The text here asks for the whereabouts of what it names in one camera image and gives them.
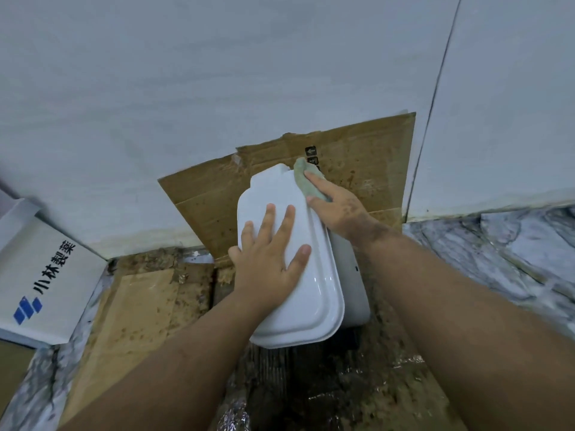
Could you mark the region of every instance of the white wall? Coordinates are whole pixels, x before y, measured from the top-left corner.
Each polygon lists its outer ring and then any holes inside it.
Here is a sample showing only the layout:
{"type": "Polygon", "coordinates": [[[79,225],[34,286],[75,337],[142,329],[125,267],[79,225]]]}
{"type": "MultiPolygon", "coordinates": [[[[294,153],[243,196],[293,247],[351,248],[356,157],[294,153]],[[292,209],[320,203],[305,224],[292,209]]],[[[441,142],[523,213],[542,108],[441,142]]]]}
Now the white wall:
{"type": "Polygon", "coordinates": [[[575,202],[575,0],[462,0],[408,220],[575,202]]]}
{"type": "Polygon", "coordinates": [[[106,257],[197,244],[157,178],[403,110],[417,156],[457,1],[0,0],[0,181],[106,257]]]}

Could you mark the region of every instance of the light green sponge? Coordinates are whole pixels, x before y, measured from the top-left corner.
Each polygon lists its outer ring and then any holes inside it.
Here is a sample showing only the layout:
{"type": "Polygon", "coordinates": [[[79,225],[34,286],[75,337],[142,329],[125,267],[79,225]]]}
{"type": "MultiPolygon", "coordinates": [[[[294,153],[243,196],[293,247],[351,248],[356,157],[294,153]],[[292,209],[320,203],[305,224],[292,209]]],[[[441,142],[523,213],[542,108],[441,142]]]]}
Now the light green sponge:
{"type": "Polygon", "coordinates": [[[319,199],[324,201],[331,201],[326,195],[322,194],[317,187],[315,187],[311,181],[309,181],[304,175],[304,171],[309,171],[312,174],[317,175],[322,179],[326,179],[321,171],[313,163],[308,163],[304,157],[300,157],[296,160],[295,165],[293,165],[293,176],[296,180],[296,184],[299,190],[302,191],[304,196],[317,196],[319,199]]]}

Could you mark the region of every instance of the person's left hand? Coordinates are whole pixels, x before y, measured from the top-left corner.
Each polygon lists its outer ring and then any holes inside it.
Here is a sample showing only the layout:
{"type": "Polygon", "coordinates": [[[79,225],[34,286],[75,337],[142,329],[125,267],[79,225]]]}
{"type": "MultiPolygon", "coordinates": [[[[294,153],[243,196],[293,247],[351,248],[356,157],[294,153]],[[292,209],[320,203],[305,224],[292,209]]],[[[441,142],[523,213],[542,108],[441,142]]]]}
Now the person's left hand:
{"type": "Polygon", "coordinates": [[[265,315],[282,304],[296,287],[312,252],[311,246],[302,245],[286,269],[284,252],[291,236],[296,208],[287,207],[282,224],[272,236],[275,217],[276,206],[268,204],[258,236],[254,237],[254,224],[248,221],[241,232],[242,249],[233,246],[228,250],[236,267],[234,293],[247,297],[265,315]]]}

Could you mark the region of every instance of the person's right arm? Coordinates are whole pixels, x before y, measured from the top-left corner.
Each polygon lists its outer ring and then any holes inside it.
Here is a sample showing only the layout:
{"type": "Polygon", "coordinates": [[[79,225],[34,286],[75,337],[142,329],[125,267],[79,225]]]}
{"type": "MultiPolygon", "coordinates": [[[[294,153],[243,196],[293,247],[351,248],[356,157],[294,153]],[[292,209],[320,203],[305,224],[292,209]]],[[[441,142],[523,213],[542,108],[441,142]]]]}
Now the person's right arm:
{"type": "Polygon", "coordinates": [[[575,342],[379,223],[348,190],[306,173],[328,228],[379,284],[470,429],[575,429],[575,342]]]}

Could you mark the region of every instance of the blue logo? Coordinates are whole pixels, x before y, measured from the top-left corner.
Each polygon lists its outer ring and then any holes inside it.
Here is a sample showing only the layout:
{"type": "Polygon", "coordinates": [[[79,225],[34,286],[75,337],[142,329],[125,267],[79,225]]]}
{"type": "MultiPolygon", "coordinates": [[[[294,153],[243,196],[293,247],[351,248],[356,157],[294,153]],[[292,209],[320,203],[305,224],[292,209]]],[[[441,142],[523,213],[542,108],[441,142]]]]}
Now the blue logo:
{"type": "Polygon", "coordinates": [[[30,304],[26,297],[22,297],[18,309],[14,313],[14,319],[18,322],[18,325],[22,325],[26,318],[30,319],[34,316],[34,312],[39,313],[40,310],[42,310],[42,303],[38,298],[34,298],[32,304],[30,304]]]}

